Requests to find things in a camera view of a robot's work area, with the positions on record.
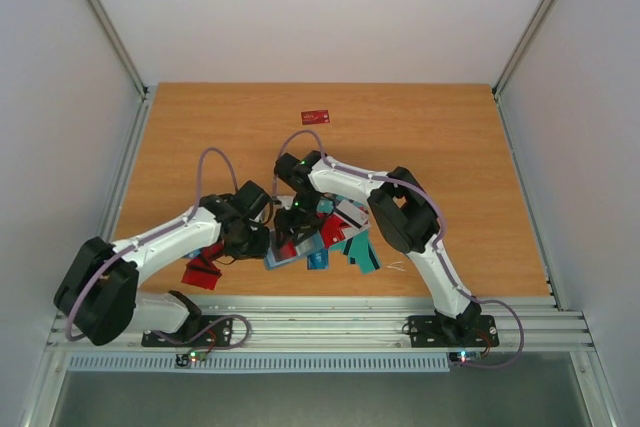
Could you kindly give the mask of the red card black stripe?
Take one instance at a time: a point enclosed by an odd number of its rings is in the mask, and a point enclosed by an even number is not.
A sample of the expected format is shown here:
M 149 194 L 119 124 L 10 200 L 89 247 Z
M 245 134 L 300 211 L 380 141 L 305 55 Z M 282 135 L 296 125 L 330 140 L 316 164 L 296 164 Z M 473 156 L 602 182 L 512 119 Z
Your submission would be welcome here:
M 287 261 L 289 259 L 296 258 L 298 256 L 298 252 L 296 247 L 290 242 L 288 245 L 283 247 L 282 249 L 277 249 L 276 247 L 273 249 L 273 256 L 277 262 Z

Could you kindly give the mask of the teal leather card holder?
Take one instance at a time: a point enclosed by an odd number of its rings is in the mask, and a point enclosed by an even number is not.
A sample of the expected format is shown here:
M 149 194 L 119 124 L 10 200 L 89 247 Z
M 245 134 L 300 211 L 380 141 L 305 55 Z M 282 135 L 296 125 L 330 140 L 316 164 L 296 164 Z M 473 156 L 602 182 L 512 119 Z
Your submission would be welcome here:
M 269 248 L 264 258 L 265 268 L 269 271 L 300 260 L 305 260 L 324 248 L 322 237 L 319 234 L 304 240 L 297 246 L 292 242 L 288 242 L 282 247 L 276 245 L 276 232 L 271 230 L 269 234 Z

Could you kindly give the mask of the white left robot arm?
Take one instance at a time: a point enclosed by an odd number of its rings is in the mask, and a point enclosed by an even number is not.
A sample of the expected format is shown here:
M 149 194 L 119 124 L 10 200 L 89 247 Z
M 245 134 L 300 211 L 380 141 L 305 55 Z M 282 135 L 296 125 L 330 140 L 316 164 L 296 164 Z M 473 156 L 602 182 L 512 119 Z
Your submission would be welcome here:
M 272 206 L 271 197 L 248 181 L 233 194 L 201 198 L 143 234 L 85 241 L 54 296 L 55 307 L 67 318 L 66 339 L 102 346 L 136 326 L 169 344 L 192 344 L 205 332 L 199 308 L 179 292 L 142 294 L 140 286 L 187 254 L 204 254 L 211 247 L 236 260 L 264 258 L 269 230 L 260 218 Z

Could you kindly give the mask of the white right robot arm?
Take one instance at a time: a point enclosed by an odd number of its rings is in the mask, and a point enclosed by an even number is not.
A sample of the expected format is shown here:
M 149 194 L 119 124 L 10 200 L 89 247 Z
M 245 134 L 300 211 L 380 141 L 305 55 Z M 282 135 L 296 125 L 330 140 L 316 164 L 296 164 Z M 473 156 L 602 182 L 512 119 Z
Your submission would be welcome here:
M 454 273 L 443 245 L 441 214 L 409 170 L 375 172 L 313 151 L 303 159 L 283 154 L 274 174 L 294 191 L 291 206 L 275 214 L 279 248 L 288 243 L 297 246 L 324 227 L 326 221 L 317 212 L 323 195 L 364 204 L 383 239 L 413 262 L 428 287 L 436 334 L 450 344 L 463 343 L 475 334 L 481 307 Z

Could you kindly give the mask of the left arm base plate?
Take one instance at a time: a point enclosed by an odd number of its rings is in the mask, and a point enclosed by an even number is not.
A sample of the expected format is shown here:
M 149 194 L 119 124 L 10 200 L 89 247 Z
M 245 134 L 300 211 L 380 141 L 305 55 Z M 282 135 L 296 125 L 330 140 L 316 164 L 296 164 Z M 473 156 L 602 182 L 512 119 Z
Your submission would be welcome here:
M 149 331 L 142 335 L 141 345 L 151 348 L 171 347 L 228 347 L 234 320 L 230 316 L 200 315 L 190 316 L 185 323 L 172 333 Z

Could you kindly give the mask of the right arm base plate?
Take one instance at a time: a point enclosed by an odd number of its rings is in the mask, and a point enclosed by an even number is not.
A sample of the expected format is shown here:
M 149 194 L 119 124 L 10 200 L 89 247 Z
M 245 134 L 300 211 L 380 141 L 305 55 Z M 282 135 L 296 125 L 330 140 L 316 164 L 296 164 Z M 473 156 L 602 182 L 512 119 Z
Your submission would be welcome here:
M 409 337 L 413 348 L 493 348 L 500 345 L 495 320 L 489 315 L 480 315 L 467 326 L 436 315 L 409 316 L 402 333 Z

